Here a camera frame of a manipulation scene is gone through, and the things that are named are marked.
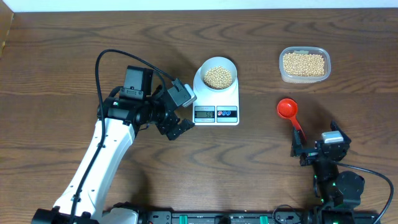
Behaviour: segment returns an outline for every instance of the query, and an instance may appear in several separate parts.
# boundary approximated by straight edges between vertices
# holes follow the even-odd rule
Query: clear plastic container
[[[301,77],[288,74],[284,69],[284,55],[287,53],[297,54],[317,54],[322,55],[325,65],[323,66],[324,75],[320,77]],[[316,83],[327,79],[331,72],[330,56],[326,50],[319,47],[288,47],[280,53],[279,56],[279,70],[282,74],[282,79],[289,83]]]

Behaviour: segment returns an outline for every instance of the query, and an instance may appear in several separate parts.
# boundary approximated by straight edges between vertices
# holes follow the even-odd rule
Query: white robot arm
[[[153,70],[128,66],[124,86],[116,87],[103,101],[98,66],[106,52],[127,55]],[[91,144],[75,176],[53,209],[38,209],[32,219],[33,224],[136,224],[137,213],[133,210],[114,208],[103,216],[105,198],[124,153],[132,145],[143,124],[155,124],[159,132],[169,140],[177,139],[194,126],[186,119],[180,122],[174,113],[180,106],[187,107],[196,100],[190,86],[183,85],[178,78],[174,79],[134,55],[114,49],[100,53],[95,72],[99,107]],[[172,88],[165,89],[164,79],[159,72],[171,79]],[[160,78],[162,85],[151,94],[153,74]]]
[[[120,161],[134,141],[135,134],[132,125],[123,124],[118,119],[105,119],[106,138],[103,149],[99,152],[90,173],[83,185],[80,199],[76,206],[76,216],[82,216],[83,212],[91,214],[91,219],[102,219],[102,211],[108,190],[113,181],[113,177],[118,169]],[[76,193],[84,172],[87,169],[101,139],[101,121],[97,121],[91,144],[75,174],[72,181],[64,191],[62,196],[55,202],[54,207],[59,207],[59,212],[70,214],[73,198]]]

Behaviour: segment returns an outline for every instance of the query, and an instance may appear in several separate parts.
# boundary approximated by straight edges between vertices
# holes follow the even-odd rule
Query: kitchen scale
[[[206,72],[222,66],[232,75],[232,84],[223,90],[208,87],[203,81]],[[234,63],[227,58],[208,59],[197,71],[193,79],[193,92],[197,100],[193,102],[192,120],[195,125],[238,125],[239,88]]]

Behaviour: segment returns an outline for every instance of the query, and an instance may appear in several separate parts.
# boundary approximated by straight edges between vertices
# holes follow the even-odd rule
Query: wood grain surface
[[[329,52],[329,79],[282,81],[279,54],[300,45]],[[230,58],[238,68],[241,123],[197,126],[176,141],[153,126],[140,132],[107,208],[130,201],[250,212],[319,204],[312,168],[289,157],[291,126],[275,112],[286,96],[297,101],[309,139],[335,119],[353,140],[343,161],[398,185],[398,9],[20,13],[0,60],[0,223],[30,223],[72,179],[96,121],[95,60],[108,48],[189,84],[206,59]],[[127,65],[142,66],[122,55],[103,57],[103,95],[122,85]],[[192,108],[178,113],[191,118]],[[358,174],[366,179],[358,210],[380,212],[388,184]],[[396,199],[382,220],[398,222]]]

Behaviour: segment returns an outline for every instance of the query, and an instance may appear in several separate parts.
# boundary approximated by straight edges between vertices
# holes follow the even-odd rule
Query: red spoon
[[[293,127],[297,130],[300,131],[303,134],[304,140],[307,140],[305,138],[303,129],[301,128],[299,122],[297,121],[296,115],[297,115],[297,104],[294,100],[285,98],[281,101],[279,101],[278,106],[276,108],[276,111],[278,112],[278,115],[281,118],[284,119],[289,119],[291,120]]]

